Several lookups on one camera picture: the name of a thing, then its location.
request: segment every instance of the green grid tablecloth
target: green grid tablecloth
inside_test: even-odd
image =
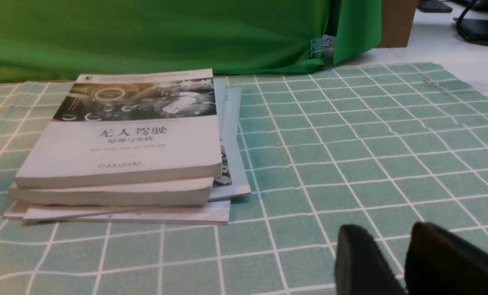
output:
[[[488,97],[435,64],[230,77],[253,193],[229,226],[4,221],[6,190],[71,83],[0,86],[0,294],[334,293],[341,224],[402,279],[413,222],[488,251]]]

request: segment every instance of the black cable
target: black cable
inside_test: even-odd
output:
[[[455,24],[455,27],[457,29],[457,34],[459,34],[459,36],[461,36],[461,38],[466,41],[466,42],[469,42],[469,43],[475,43],[476,41],[474,39],[471,39],[468,35],[465,34],[465,32],[463,32],[463,30],[461,29],[461,23],[463,22],[463,18],[464,16],[468,13],[468,11],[470,11],[470,9],[472,9],[475,5],[475,3],[477,2],[478,0],[472,0],[468,6],[466,6],[466,8],[464,9],[463,13],[461,13],[461,15],[459,16],[459,18],[457,19],[457,23]]]

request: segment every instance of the book cover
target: book cover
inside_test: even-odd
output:
[[[81,75],[16,184],[65,188],[216,177],[220,152],[210,69]]]

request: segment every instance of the publisher logo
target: publisher logo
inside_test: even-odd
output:
[[[115,163],[115,164],[98,164],[99,169],[111,169],[111,168],[123,168],[141,166],[141,162],[127,162],[127,163]]]

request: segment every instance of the book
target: book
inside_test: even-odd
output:
[[[216,177],[219,135],[211,69],[80,75],[17,172],[16,186]]]
[[[66,222],[137,222],[226,225],[229,222],[230,205],[231,201],[222,200],[207,203],[198,207],[145,207],[136,211],[101,211],[97,215],[91,215],[88,210],[85,215],[82,215],[81,211],[77,211],[76,215],[59,213],[57,217],[54,217],[53,211],[36,211],[35,209],[29,211],[31,207],[30,205],[13,202],[4,212],[3,217],[4,219],[9,220],[25,220],[31,222],[36,222],[38,220],[59,220]],[[36,218],[25,219],[27,214],[36,216]]]
[[[227,171],[231,172],[231,185],[216,186],[210,194],[210,202],[218,203],[217,200],[226,200],[233,196],[247,195],[251,193],[251,188],[244,170],[244,162],[240,155],[237,140],[239,110],[242,90],[227,89],[226,102],[224,104],[225,114],[223,117],[223,126],[225,132],[222,136],[224,141],[232,144],[227,146]],[[4,218],[16,218],[25,220],[70,220],[71,218],[79,219],[88,216],[102,216],[104,220],[114,222],[125,218],[126,214],[131,211],[150,210],[148,207],[97,207],[97,206],[39,206],[29,205],[26,203],[14,203],[4,213]],[[113,214],[113,217],[106,218],[106,215]],[[92,221],[101,221],[100,218],[93,218]]]
[[[24,189],[13,184],[10,198],[36,205],[187,206],[249,194],[251,189],[236,142],[242,91],[240,88],[225,91],[225,84],[220,87],[224,88],[220,92],[225,97],[216,98],[217,105],[223,106],[218,119],[226,132],[221,135],[222,168],[216,178],[58,189]]]
[[[42,205],[96,206],[187,206],[208,201],[213,177],[74,188],[24,189],[13,184],[9,197],[13,200]]]

